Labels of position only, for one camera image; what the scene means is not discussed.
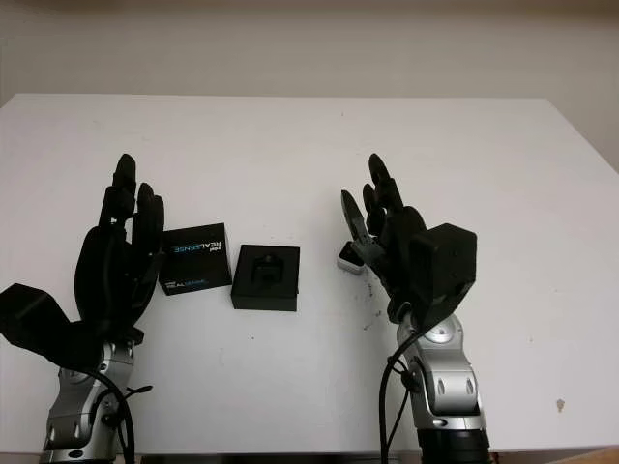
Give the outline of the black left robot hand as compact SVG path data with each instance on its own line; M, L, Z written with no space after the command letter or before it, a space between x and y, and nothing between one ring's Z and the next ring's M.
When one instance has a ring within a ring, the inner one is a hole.
M74 294L81 320L107 341L140 344L135 324L145 312L164 261L164 205L147 183L138 184L136 163L119 158L105 189L98 224L79 253Z

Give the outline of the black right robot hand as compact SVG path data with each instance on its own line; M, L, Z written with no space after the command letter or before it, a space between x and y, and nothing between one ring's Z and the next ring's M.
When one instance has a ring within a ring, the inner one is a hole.
M361 210L344 189L340 203L352 249L380 280L389 296L389 320L400 323L415 305L408 257L413 236L427 229L421 214L402 202L396 180L376 154L368 159L371 182L364 185Z

